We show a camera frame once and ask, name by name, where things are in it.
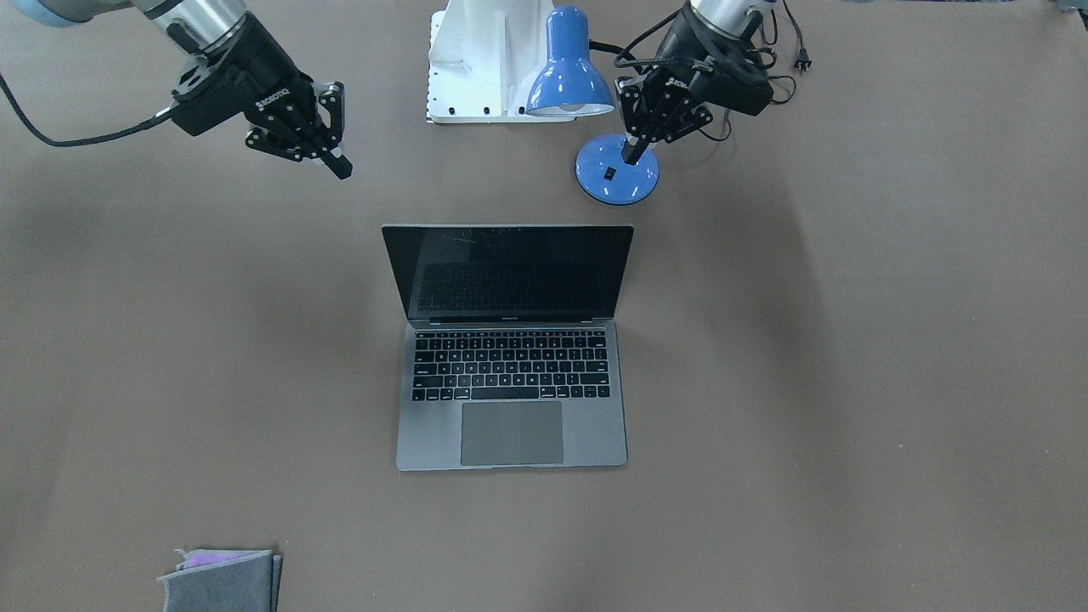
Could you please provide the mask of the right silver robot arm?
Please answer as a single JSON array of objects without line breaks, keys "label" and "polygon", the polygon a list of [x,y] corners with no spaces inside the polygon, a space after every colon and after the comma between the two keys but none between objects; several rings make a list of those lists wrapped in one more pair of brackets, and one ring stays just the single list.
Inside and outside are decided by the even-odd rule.
[{"label": "right silver robot arm", "polygon": [[242,115],[250,124],[245,142],[252,150],[289,162],[322,164],[335,178],[350,178],[353,166],[342,150],[342,83],[316,82],[302,73],[242,1],[18,1],[16,8],[57,28],[134,8],[187,58],[166,109],[133,127],[86,139],[57,140],[44,135],[3,85],[8,103],[24,128],[44,144],[57,148],[103,144],[164,122],[197,136]]}]

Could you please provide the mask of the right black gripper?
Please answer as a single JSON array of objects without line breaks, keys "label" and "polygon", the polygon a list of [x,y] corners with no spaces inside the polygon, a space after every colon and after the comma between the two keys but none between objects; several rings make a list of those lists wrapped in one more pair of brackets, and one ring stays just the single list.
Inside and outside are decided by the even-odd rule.
[{"label": "right black gripper", "polygon": [[343,154],[343,83],[316,84],[304,74],[287,51],[255,15],[242,17],[240,27],[221,52],[180,77],[173,91],[172,120],[193,136],[245,115],[261,125],[267,115],[286,108],[299,123],[316,128],[316,110],[323,121],[316,139],[279,135],[271,128],[250,127],[246,145],[289,162],[324,166],[338,179],[353,174],[353,163]]}]

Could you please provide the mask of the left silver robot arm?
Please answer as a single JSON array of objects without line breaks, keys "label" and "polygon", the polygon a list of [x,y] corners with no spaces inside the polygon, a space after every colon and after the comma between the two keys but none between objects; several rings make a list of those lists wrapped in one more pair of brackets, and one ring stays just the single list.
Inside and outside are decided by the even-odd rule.
[{"label": "left silver robot arm", "polygon": [[710,124],[710,105],[747,117],[772,105],[770,64],[751,42],[770,12],[767,1],[687,1],[665,20],[652,58],[636,59],[630,47],[620,52],[615,66],[636,71],[615,82],[628,134],[625,164]]}]

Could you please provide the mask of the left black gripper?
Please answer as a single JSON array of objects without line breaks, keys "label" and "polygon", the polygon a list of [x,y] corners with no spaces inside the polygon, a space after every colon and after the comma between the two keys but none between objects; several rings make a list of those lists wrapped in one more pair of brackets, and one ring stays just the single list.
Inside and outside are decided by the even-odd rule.
[{"label": "left black gripper", "polygon": [[[703,102],[757,117],[772,101],[767,69],[758,62],[751,36],[770,7],[683,7],[658,47],[656,68],[644,77],[619,77],[626,142],[625,164],[638,164],[659,142],[671,143],[706,127],[712,114]],[[679,88],[694,102],[672,102]]]}]

